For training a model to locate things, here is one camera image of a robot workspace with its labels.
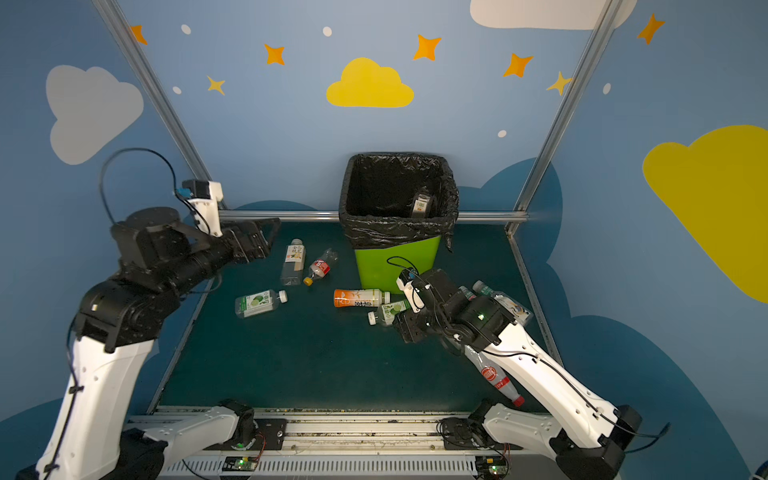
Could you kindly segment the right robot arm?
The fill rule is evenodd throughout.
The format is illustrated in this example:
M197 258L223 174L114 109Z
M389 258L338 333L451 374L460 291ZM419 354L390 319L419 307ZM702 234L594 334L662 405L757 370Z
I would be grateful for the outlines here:
M617 477L641 416L603 399L552 358L525 329L528 309L481 281L461 288L441 269L406 268L396 285L411 305L394 321L405 342L437 335L474 361L489 383L506 388L516 380L546 410L480 407L474 417L489 437L553 460L569 479Z

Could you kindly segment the clear square osmanthus tea bottle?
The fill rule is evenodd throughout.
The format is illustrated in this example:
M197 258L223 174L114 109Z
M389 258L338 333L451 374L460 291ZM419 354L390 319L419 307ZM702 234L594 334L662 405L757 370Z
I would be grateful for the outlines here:
M300 285L304 278L306 247L301 239L293 239L287 247L280 281L284 286Z

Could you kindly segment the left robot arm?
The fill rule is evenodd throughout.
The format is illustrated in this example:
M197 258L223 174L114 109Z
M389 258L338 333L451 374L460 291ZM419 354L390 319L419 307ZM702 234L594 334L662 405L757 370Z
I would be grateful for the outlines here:
M83 297L65 338L70 378L43 455L22 479L154 479L209 446L249 447L251 407L226 401L174 427L127 428L141 369L165 320L203 281L231 264L268 257L277 218L228 223L214 236L170 207L137 211L111 227L119 269Z

